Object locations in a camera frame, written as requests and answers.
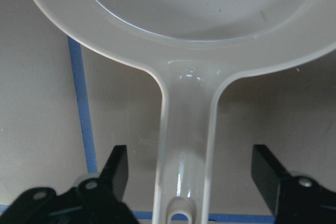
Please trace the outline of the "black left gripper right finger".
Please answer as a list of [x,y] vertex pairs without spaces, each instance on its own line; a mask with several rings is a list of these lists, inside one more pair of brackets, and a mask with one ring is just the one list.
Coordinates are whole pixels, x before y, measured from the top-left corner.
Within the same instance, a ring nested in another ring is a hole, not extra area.
[[251,177],[275,223],[335,223],[335,192],[289,173],[266,145],[253,145]]

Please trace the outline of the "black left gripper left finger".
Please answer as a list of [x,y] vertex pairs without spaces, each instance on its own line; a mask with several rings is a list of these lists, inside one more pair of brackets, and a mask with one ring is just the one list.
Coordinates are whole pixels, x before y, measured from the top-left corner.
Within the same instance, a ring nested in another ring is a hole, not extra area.
[[21,193],[1,214],[1,223],[136,223],[122,198],[128,181],[125,145],[116,145],[102,172],[58,195],[50,187]]

